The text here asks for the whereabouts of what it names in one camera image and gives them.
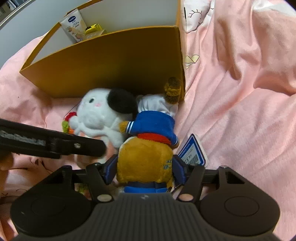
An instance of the red knitted flower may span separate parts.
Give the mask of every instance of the red knitted flower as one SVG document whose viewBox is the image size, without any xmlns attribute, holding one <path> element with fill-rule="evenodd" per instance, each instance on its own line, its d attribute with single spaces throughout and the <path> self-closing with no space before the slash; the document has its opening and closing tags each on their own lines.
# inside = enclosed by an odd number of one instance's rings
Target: red knitted flower
<svg viewBox="0 0 296 241">
<path fill-rule="evenodd" d="M 72 117 L 72 116 L 75 116 L 77 115 L 76 112 L 70 112 L 69 114 L 66 115 L 65 117 L 65 121 L 69 121 L 69 119 Z"/>
</svg>

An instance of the plush toy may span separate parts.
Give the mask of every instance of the plush toy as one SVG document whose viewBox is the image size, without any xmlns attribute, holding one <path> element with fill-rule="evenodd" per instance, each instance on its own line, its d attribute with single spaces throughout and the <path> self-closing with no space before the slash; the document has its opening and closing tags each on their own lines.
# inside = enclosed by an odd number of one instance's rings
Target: plush toy
<svg viewBox="0 0 296 241">
<path fill-rule="evenodd" d="M 75 135 L 103 140 L 107 152 L 101 158 L 77 156 L 79 167 L 85 168 L 94 162 L 105 163 L 118 152 L 127 138 L 125 133 L 120 133 L 118 125 L 132 120 L 136 108 L 135 97 L 123 89 L 93 89 L 82 98 L 77 115 L 69 118 L 69 128 Z"/>
<path fill-rule="evenodd" d="M 69 126 L 69 120 L 70 120 L 70 118 L 71 118 L 72 116 L 75 116 L 75 115 L 77 115 L 77 112 L 73 111 L 73 112 L 68 113 L 68 114 L 65 116 L 65 118 L 64 118 L 64 120 L 63 120 L 63 122 L 62 122 L 62 129 L 63 129 L 63 132 L 68 133 L 68 134 L 74 134 L 74 130 L 71 129 L 70 126 Z"/>
<path fill-rule="evenodd" d="M 174 117 L 178 110 L 181 82 L 171 77 L 164 95 L 138 98 L 135 121 L 120 123 L 120 131 L 136 135 L 119 149 L 117 180 L 125 192 L 165 192 L 172 185 L 172 148 L 178 145 Z"/>
</svg>

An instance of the white plush dog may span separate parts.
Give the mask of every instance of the white plush dog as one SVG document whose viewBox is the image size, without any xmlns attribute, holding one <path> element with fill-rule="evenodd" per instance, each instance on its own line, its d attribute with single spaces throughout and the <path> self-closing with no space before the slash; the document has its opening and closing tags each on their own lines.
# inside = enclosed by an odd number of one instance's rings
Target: white plush dog
<svg viewBox="0 0 296 241">
<path fill-rule="evenodd" d="M 110 155 L 118 152 L 126 139 L 126 135 L 119 131 L 119 123 L 132 120 L 136 109 L 136 99 L 125 90 L 93 89 L 82 98 L 77 116 L 70 118 L 69 126 L 74 130 L 75 135 L 101 139 L 105 142 L 106 155 L 96 160 L 96 162 L 105 163 Z M 89 159 L 81 156 L 78 162 L 85 164 L 94 162 Z"/>
</svg>

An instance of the black ear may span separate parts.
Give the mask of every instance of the black ear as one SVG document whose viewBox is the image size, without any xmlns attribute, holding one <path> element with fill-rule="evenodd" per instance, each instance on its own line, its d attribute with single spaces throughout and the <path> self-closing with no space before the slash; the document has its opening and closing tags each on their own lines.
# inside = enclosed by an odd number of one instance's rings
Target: black ear
<svg viewBox="0 0 296 241">
<path fill-rule="evenodd" d="M 122 114 L 137 112 L 136 98 L 123 89 L 112 89 L 107 97 L 107 103 L 112 110 Z"/>
</svg>

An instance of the pink bedsheet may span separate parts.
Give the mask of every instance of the pink bedsheet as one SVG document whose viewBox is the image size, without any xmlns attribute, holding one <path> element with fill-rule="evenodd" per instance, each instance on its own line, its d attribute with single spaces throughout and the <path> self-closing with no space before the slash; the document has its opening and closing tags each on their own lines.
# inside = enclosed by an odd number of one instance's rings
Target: pink bedsheet
<svg viewBox="0 0 296 241">
<path fill-rule="evenodd" d="M 296 234 L 295 11 L 265 0 L 187 0 L 185 8 L 186 96 L 176 134 L 181 141 L 199 136 L 208 168 L 228 165 L 275 198 L 281 209 L 275 234 L 290 240 Z M 0 70 L 0 117 L 61 130 L 79 99 L 51 99 L 18 73 L 41 38 Z M 7 211 L 10 196 L 64 164 L 77 167 L 71 157 L 15 155 L 17 169 L 10 170 L 0 199 L 2 239 L 16 234 Z"/>
</svg>

